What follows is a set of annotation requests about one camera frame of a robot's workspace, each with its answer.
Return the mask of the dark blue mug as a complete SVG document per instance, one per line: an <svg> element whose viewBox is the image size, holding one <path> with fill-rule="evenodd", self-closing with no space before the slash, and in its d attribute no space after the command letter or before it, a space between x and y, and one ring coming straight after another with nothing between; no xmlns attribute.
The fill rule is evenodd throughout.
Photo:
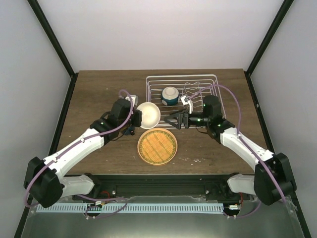
<svg viewBox="0 0 317 238"><path fill-rule="evenodd" d="M126 128L123 132L124 135L134 135L135 134L135 127L134 126L130 126L128 128Z"/></svg>

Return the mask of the small white bowl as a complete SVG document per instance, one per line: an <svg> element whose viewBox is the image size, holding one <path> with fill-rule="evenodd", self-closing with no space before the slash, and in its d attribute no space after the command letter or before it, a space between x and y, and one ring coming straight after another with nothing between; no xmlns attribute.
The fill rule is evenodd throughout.
<svg viewBox="0 0 317 238"><path fill-rule="evenodd" d="M137 107L142 112L141 128L152 129L160 121L160 110L157 105L151 102L144 102Z"/></svg>

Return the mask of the white bowl teal outside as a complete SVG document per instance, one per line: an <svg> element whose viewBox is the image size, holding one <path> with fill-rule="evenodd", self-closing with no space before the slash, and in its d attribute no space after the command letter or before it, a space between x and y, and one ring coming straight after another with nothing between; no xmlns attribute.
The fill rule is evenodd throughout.
<svg viewBox="0 0 317 238"><path fill-rule="evenodd" d="M161 93L161 102L165 106L174 106L178 104L179 91L175 87L165 87Z"/></svg>

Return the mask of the white wire dish rack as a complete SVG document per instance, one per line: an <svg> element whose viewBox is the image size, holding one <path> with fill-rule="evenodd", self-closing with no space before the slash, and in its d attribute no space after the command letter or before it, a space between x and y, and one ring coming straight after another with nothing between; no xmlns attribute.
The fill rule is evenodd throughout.
<svg viewBox="0 0 317 238"><path fill-rule="evenodd" d="M180 99L178 99L178 104L174 106L164 105L164 103L162 103L161 95L166 87L176 88L179 92L179 97L182 97L183 95L192 96L201 89L214 84L218 84L217 76L214 74L148 76L146 78L146 101L156 104L160 110L161 118L157 127L175 129L168 123L164 122L164 117L178 110L189 107L188 105L184 106ZM221 103L223 118L226 118L226 112L223 105L220 88L218 87L209 88L193 97L191 99L193 102L192 111L202 112L203 97L208 95L214 95L218 97Z"/></svg>

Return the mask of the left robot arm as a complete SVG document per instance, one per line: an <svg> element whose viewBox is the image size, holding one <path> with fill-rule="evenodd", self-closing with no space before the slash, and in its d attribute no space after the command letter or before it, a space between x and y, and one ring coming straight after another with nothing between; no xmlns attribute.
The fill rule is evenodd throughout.
<svg viewBox="0 0 317 238"><path fill-rule="evenodd" d="M96 201L101 194L97 179L90 174L75 177L67 177L66 174L94 151L130 133L131 127L140 127L142 113L135 109L137 103L136 95L117 99L110 111L95 120L69 145L44 159L31 159L24 180L25 206L32 207L28 202L29 196L44 208L68 196Z"/></svg>

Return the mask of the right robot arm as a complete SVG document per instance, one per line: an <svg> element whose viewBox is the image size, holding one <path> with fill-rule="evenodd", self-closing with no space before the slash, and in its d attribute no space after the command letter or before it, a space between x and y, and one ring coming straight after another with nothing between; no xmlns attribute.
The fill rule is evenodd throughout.
<svg viewBox="0 0 317 238"><path fill-rule="evenodd" d="M234 124L223 117L218 97L205 96L201 112L183 109L165 116L164 121L176 129L204 127L210 138L232 150L253 169L253 175L233 175L220 187L224 199L230 200L237 193L244 193L256 196L265 205L271 205L296 191L287 156L274 154L240 133Z"/></svg>

